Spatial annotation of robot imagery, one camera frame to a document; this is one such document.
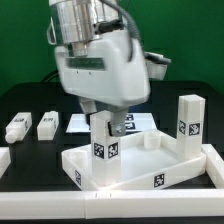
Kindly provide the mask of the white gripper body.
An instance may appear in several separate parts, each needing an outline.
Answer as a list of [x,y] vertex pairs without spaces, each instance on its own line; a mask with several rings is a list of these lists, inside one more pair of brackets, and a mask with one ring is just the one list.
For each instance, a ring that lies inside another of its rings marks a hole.
[[56,64],[65,92],[117,107],[146,102],[150,94],[146,63],[139,42],[132,43],[131,62],[126,31],[91,41],[84,58],[70,57],[64,46],[57,46]]

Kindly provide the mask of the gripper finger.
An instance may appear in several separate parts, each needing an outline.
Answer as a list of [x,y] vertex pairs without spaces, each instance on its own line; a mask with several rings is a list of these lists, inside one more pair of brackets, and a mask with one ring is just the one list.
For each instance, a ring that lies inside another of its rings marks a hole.
[[121,137],[126,134],[126,115],[128,113],[127,108],[111,108],[110,121],[108,124],[109,134],[113,137]]
[[97,112],[95,101],[89,98],[80,97],[79,104],[85,115],[86,123],[90,124],[90,116]]

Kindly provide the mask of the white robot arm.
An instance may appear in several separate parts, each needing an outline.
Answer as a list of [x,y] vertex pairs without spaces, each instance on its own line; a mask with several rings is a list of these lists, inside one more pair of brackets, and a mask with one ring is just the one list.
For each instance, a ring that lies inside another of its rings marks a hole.
[[49,0],[48,41],[64,90],[85,115],[108,106],[110,134],[123,136],[128,108],[150,93],[144,52],[133,18],[117,0]]

